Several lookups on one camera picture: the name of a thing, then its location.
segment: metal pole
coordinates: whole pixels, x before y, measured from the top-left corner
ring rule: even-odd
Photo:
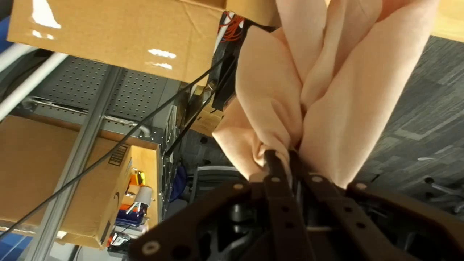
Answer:
[[[61,188],[63,184],[76,177],[83,170],[100,129],[113,89],[121,77],[121,72],[122,68],[120,67],[110,66],[108,68],[103,84],[99,88],[97,97],[93,100],[93,105],[82,124],[55,190]],[[50,202],[37,234],[31,242],[26,261],[44,261],[48,257],[76,186],[77,183]]]

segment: pink fabric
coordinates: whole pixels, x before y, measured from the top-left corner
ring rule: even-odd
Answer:
[[[428,39],[438,0],[277,0],[282,27],[248,31],[237,97],[213,136],[247,178],[288,150],[346,187],[366,161]]]

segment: screw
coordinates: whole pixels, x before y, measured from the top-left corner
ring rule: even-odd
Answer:
[[[321,177],[319,177],[319,176],[314,176],[314,177],[313,177],[311,180],[312,180],[312,181],[314,181],[314,182],[317,182],[317,183],[319,183],[319,182],[321,182],[321,181],[322,181],[322,178],[321,178]]]
[[[243,189],[243,184],[237,183],[233,185],[234,189]]]
[[[366,189],[366,188],[367,188],[367,185],[364,184],[364,183],[358,183],[358,184],[356,184],[356,187],[357,187],[358,189]]]
[[[160,248],[161,248],[161,245],[158,241],[154,241],[154,240],[148,241],[142,246],[142,253],[144,255],[152,255],[158,252]]]

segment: peach cloth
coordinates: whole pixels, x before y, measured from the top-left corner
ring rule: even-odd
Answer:
[[[288,150],[346,187],[379,139],[432,30],[438,0],[277,0],[282,27],[252,27],[236,98],[213,132],[245,177]]]

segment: amazon box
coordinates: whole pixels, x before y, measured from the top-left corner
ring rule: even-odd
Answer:
[[[77,132],[8,116],[0,124],[0,227],[19,220],[53,194],[77,137]],[[90,165],[116,142],[97,138]],[[98,165],[78,184],[60,227],[60,242],[101,248],[113,228],[131,174],[131,148],[118,152]],[[14,233],[33,235],[45,208]]]
[[[15,0],[8,40],[192,82],[211,67],[224,10],[279,21],[275,0]]]

